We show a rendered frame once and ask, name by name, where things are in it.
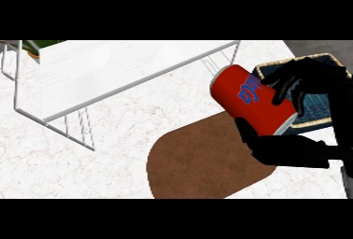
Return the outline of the dark blue wicker basket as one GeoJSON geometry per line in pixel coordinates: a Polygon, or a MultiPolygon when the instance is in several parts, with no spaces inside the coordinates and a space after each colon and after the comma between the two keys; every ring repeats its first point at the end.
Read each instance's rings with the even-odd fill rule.
{"type": "MultiPolygon", "coordinates": [[[[288,63],[291,60],[298,61],[305,57],[329,66],[342,66],[341,62],[332,54],[319,53],[308,56],[277,60],[268,63],[261,63],[254,67],[252,74],[260,80],[263,80],[276,71],[276,69],[282,67],[285,63],[288,63]]],[[[295,89],[295,85],[298,85],[298,82],[289,88],[285,96],[289,101],[292,100],[291,91],[295,89]]],[[[328,96],[325,94],[305,94],[302,99],[302,106],[304,115],[301,118],[297,118],[294,120],[289,127],[282,132],[282,135],[302,134],[322,128],[331,127],[332,125],[328,96]]]]}

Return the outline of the red can with blue print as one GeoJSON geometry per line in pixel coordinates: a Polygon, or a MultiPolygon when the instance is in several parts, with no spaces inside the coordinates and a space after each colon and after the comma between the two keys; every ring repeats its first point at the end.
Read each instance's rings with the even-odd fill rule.
{"type": "Polygon", "coordinates": [[[237,64],[218,70],[209,93],[229,115],[246,119],[258,135],[285,133],[298,116],[292,103],[283,99],[273,105],[274,90],[237,64]]]}

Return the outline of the green plant in orange pot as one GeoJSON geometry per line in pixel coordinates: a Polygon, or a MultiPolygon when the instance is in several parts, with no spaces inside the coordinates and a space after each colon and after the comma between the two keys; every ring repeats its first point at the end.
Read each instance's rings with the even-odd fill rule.
{"type": "Polygon", "coordinates": [[[22,41],[22,49],[28,52],[29,56],[34,59],[40,58],[38,50],[56,45],[60,43],[60,40],[23,40],[22,41]]]}

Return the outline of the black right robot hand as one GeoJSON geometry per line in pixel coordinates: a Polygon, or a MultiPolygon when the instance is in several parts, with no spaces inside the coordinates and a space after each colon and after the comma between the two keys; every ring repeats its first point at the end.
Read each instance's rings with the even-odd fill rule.
{"type": "Polygon", "coordinates": [[[266,135],[258,133],[243,118],[236,118],[242,142],[252,151],[252,157],[266,165],[329,168],[329,160],[353,164],[353,78],[347,77],[342,66],[329,66],[311,58],[289,61],[260,82],[274,83],[271,103],[280,105],[285,94],[291,91],[292,105],[301,117],[304,114],[302,98],[305,94],[325,94],[336,146],[314,141],[302,135],[266,135]]]}

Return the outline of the brown wooden cutting board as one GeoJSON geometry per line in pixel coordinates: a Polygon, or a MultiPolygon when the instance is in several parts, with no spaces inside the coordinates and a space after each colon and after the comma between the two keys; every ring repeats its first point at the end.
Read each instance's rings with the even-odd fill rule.
{"type": "Polygon", "coordinates": [[[233,118],[220,112],[164,134],[146,172],[158,199],[224,198],[271,175],[240,141],[233,118]]]}

